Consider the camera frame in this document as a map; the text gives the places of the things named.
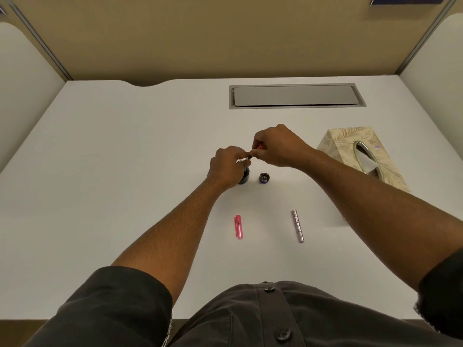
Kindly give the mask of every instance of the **blue sign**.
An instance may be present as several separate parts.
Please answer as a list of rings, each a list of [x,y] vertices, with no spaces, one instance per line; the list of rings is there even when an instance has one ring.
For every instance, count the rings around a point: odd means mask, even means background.
[[[370,5],[442,4],[443,0],[372,0]]]

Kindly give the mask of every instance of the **pink pen cap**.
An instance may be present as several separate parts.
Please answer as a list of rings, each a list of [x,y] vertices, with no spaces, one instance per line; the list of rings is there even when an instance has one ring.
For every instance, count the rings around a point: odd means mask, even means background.
[[[238,240],[241,240],[243,238],[243,226],[241,224],[241,216],[239,214],[235,216],[235,231],[236,237]]]

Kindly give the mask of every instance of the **right hand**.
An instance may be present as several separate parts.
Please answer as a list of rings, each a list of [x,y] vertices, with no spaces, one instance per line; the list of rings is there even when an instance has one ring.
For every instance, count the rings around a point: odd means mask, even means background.
[[[312,148],[285,125],[267,128],[256,133],[251,156],[277,167],[299,168]]]

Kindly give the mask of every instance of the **desk surface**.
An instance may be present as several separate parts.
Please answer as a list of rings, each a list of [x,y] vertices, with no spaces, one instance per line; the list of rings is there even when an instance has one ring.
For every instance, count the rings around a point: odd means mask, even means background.
[[[229,85],[355,83],[365,108],[229,110]],[[328,128],[372,126],[412,193],[462,217],[463,161],[397,76],[69,81],[0,174],[0,319],[43,319],[182,201],[219,147],[286,124],[312,146]],[[258,175],[267,172],[267,185]],[[306,242],[298,244],[296,208]],[[243,219],[235,239],[233,218]],[[306,175],[253,160],[212,209],[175,318],[240,283],[294,280],[413,318],[416,294]]]

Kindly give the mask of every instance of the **person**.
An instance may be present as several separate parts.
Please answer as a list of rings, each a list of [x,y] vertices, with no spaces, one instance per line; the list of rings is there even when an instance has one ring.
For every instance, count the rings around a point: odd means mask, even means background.
[[[313,178],[377,257],[419,294],[417,311],[441,333],[295,282],[243,284],[219,294],[171,340],[182,346],[461,346],[463,222],[308,146],[282,124],[256,133],[252,150],[217,150],[182,203],[100,268],[26,343],[36,346],[166,344],[217,198],[253,156]]]

